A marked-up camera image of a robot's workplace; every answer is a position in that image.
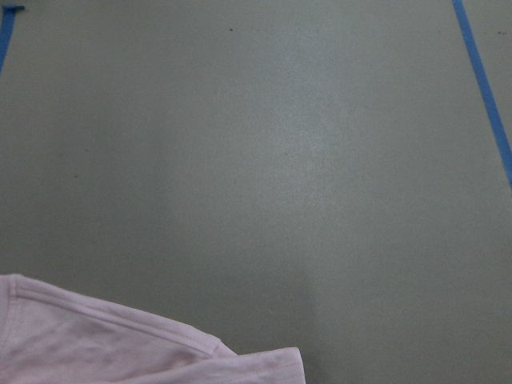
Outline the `pink Snoopy t-shirt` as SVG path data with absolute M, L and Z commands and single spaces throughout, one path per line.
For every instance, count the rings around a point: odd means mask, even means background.
M 19 274 L 1 278 L 4 383 L 303 383 L 295 347 L 237 354 L 155 314 Z

